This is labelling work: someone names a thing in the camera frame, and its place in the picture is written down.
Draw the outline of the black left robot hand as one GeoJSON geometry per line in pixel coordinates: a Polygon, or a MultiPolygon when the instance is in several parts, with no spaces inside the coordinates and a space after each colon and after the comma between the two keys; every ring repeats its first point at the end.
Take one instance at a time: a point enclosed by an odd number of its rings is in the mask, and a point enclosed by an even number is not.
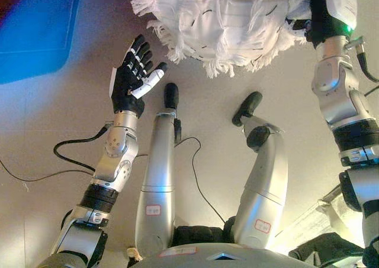
{"type": "Polygon", "coordinates": [[[150,44],[143,35],[138,35],[121,64],[112,69],[110,98],[114,113],[131,111],[141,117],[144,111],[142,97],[163,78],[167,69],[165,62],[153,66],[150,44]]]}

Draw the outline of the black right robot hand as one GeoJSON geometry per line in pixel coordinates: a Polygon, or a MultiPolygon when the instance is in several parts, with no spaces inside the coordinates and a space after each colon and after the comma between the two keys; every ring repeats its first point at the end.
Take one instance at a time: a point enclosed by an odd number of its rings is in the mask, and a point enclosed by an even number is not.
{"type": "Polygon", "coordinates": [[[317,47],[328,38],[349,40],[357,24],[357,0],[288,0],[287,22],[317,47]]]}

